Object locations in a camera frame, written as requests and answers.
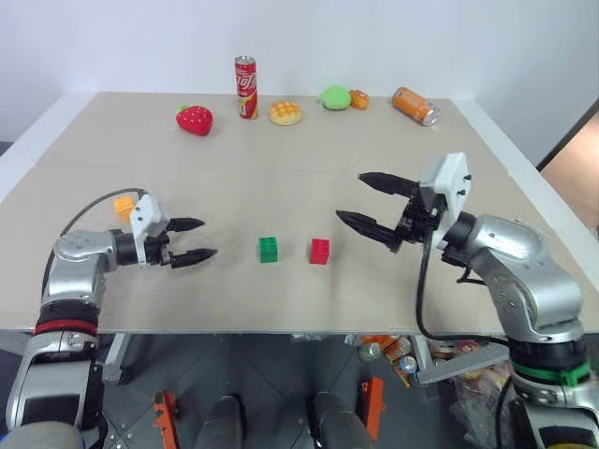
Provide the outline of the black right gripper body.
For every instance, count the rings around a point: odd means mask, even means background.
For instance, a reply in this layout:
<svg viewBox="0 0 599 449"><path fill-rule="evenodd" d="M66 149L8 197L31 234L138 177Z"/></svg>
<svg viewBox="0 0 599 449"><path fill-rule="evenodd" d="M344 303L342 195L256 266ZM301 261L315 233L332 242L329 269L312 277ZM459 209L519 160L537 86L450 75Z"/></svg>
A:
<svg viewBox="0 0 599 449"><path fill-rule="evenodd" d="M444 216L444 197L425 191L422 194L418 185L409 195L408 203L396 226L396 234L401 241L423 243L439 228Z"/></svg>

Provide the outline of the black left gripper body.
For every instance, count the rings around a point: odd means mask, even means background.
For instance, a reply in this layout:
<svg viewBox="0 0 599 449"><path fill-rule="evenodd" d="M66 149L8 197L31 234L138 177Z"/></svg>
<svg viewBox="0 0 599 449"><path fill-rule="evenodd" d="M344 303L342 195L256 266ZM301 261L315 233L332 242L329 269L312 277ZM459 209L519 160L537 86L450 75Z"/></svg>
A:
<svg viewBox="0 0 599 449"><path fill-rule="evenodd" d="M168 236L169 231L171 231L170 224L168 224L157 237L148 235L145 238L144 249L147 264L160 266L166 266L170 264L171 251L168 248L170 243L170 238Z"/></svg>

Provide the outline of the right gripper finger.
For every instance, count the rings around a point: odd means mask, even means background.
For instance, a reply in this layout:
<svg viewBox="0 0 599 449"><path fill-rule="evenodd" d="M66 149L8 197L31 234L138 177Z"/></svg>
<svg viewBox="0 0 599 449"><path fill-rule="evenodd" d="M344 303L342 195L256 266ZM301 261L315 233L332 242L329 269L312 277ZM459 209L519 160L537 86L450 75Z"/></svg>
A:
<svg viewBox="0 0 599 449"><path fill-rule="evenodd" d="M388 195L412 196L417 191L416 181L383 172L361 173L358 179Z"/></svg>
<svg viewBox="0 0 599 449"><path fill-rule="evenodd" d="M402 238L394 229L380 225L374 218L347 210L337 210L336 215L361 236L382 243L391 252L396 253L400 249Z"/></svg>

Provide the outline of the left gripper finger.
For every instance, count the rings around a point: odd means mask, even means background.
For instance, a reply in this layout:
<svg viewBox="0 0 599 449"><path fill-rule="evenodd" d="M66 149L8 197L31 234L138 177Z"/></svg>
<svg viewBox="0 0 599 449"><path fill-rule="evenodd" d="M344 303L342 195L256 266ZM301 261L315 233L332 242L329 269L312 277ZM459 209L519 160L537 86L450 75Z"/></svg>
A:
<svg viewBox="0 0 599 449"><path fill-rule="evenodd" d="M172 269L185 268L202 263L217 254L215 249L195 249L182 254L169 254L169 264Z"/></svg>
<svg viewBox="0 0 599 449"><path fill-rule="evenodd" d="M201 226L205 225L205 223L193 217L183 217L183 218L172 218L169 220L167 225L168 232L180 233L190 231Z"/></svg>

